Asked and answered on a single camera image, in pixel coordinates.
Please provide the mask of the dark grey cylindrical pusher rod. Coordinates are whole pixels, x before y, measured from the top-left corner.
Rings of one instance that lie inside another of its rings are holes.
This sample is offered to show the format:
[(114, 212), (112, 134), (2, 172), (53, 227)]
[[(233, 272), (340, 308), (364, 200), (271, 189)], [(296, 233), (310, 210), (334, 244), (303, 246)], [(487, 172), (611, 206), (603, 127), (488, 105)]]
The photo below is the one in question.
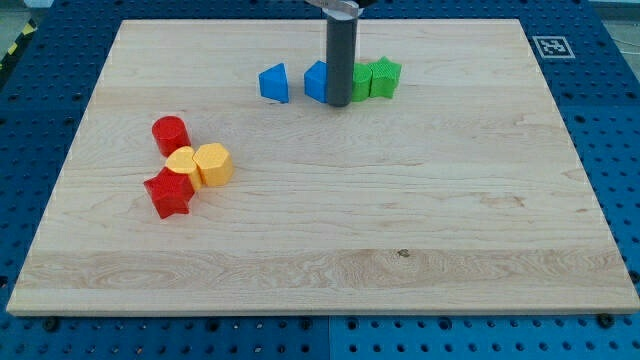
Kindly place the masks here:
[(328, 12), (326, 20), (326, 102), (334, 107), (345, 107), (352, 100), (358, 19)]

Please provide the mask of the silver clamp on rod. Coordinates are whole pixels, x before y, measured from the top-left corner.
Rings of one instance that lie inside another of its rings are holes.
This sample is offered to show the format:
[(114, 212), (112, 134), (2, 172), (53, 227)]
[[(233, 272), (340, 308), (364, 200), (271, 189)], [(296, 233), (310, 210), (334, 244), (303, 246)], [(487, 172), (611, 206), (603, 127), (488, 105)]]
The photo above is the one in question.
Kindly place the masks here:
[(305, 0), (306, 3), (320, 8), (334, 18), (358, 18), (363, 9), (351, 0)]

